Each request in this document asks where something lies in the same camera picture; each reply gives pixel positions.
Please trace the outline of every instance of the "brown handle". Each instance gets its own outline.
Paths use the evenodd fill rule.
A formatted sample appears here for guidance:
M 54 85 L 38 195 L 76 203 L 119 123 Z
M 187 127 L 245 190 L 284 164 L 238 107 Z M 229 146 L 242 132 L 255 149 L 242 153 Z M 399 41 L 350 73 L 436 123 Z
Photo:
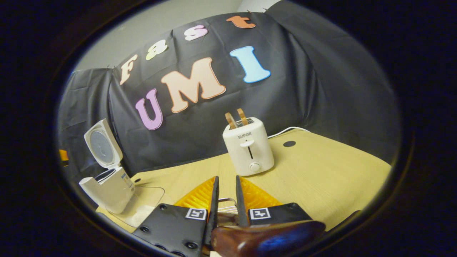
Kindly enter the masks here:
M 225 114 L 225 119 L 227 120 L 228 124 L 230 125 L 230 129 L 236 129 L 236 122 L 233 119 L 233 116 L 228 112 Z
M 211 244 L 223 257 L 276 257 L 301 248 L 324 230 L 325 224 L 315 220 L 249 227 L 220 226 L 211 233 Z
M 238 115 L 241 118 L 241 122 L 243 123 L 244 126 L 248 124 L 248 120 L 246 119 L 246 116 L 244 115 L 244 112 L 241 108 L 236 109 L 238 111 Z

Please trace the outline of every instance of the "foam letter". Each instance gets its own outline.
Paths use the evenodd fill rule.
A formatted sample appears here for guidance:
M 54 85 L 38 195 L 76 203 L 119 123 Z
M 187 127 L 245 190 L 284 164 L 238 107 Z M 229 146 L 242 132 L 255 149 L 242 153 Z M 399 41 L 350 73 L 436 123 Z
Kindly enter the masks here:
M 191 41 L 194 39 L 197 39 L 199 37 L 203 37 L 208 33 L 208 30 L 204 28 L 205 26 L 203 25 L 197 25 L 195 27 L 191 27 L 190 29 L 186 30 L 184 32 L 184 36 L 186 37 L 187 41 Z
M 253 51 L 254 47 L 245 46 L 230 52 L 230 56 L 236 57 L 243 67 L 244 72 L 246 73 L 243 80 L 246 83 L 264 80 L 271 75 L 269 70 L 262 68 Z
M 203 58 L 192 65 L 191 78 L 172 71 L 165 75 L 161 82 L 168 86 L 173 107 L 171 111 L 178 113 L 185 110 L 189 103 L 182 100 L 181 94 L 185 95 L 192 102 L 198 101 L 198 86 L 202 86 L 202 98 L 209 99 L 225 92 L 225 87 L 219 84 L 211 68 L 211 58 Z
M 162 125 L 163 121 L 162 111 L 160 110 L 159 103 L 157 102 L 157 97 L 155 96 L 156 91 L 156 89 L 153 89 L 146 94 L 146 98 L 149 99 L 152 108 L 154 109 L 154 120 L 151 120 L 148 113 L 146 112 L 146 108 L 144 107 L 144 99 L 140 99 L 135 105 L 135 108 L 140 113 L 141 121 L 149 130 L 158 129 Z
M 122 64 L 121 69 L 121 82 L 119 83 L 120 85 L 124 84 L 125 81 L 128 80 L 130 77 L 130 74 L 128 73 L 133 69 L 133 62 L 138 58 L 138 55 L 134 55 L 130 60 L 128 60 L 126 63 Z
M 254 23 L 246 23 L 245 21 L 249 21 L 249 18 L 247 17 L 240 17 L 240 16 L 233 16 L 229 19 L 227 19 L 227 21 L 231 21 L 233 22 L 233 24 L 237 27 L 240 27 L 240 28 L 254 28 L 255 27 L 255 24 Z
M 148 49 L 148 54 L 146 55 L 146 60 L 149 61 L 154 56 L 163 53 L 167 49 L 166 41 L 165 39 L 162 39 L 158 41 L 157 43 L 153 44 L 149 49 Z

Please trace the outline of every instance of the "peach letter m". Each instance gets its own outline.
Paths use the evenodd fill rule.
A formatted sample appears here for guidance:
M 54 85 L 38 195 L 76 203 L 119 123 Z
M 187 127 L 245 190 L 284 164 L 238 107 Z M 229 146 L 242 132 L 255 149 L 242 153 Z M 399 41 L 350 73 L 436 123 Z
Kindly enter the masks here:
M 196 61 L 192 65 L 189 79 L 177 71 L 172 71 L 163 76 L 161 82 L 167 85 L 173 101 L 172 112 L 181 112 L 189 106 L 189 103 L 182 99 L 181 94 L 196 103 L 198 101 L 199 86 L 202 86 L 201 97 L 203 99 L 210 99 L 225 92 L 225 87 L 219 84 L 211 68 L 212 61 L 209 57 Z

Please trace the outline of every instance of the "white container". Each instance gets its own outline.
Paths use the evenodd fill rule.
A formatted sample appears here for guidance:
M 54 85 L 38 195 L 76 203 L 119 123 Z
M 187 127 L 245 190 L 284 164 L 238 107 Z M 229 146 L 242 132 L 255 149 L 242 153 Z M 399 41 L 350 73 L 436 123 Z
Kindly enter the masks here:
M 95 160 L 107 171 L 95 178 L 83 178 L 79 184 L 96 204 L 119 214 L 133 196 L 135 187 L 120 166 L 122 152 L 106 119 L 90 128 L 84 134 L 84 140 Z
M 237 121 L 239 126 L 234 129 L 228 125 L 222 134 L 236 173 L 240 176 L 267 171 L 275 164 L 263 122 L 254 117 L 247 120 L 247 125 Z

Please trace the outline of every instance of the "table surface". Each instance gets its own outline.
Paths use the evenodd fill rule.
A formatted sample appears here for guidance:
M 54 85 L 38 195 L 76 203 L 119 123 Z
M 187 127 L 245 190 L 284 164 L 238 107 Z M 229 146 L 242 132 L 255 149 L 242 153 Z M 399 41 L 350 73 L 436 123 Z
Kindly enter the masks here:
M 295 141 L 285 147 L 287 141 Z M 295 202 L 314 220 L 333 228 L 356 210 L 363 209 L 385 182 L 391 166 L 383 160 L 338 141 L 298 129 L 269 139 L 275 158 L 270 170 L 245 177 L 281 203 Z M 236 199 L 235 168 L 228 154 L 171 168 L 135 174 L 141 179 L 134 196 L 134 206 L 113 215 L 103 208 L 116 224 L 133 232 L 146 213 L 159 203 L 174 204 L 193 188 L 213 176 L 219 176 L 219 198 Z M 220 203 L 219 207 L 233 205 Z

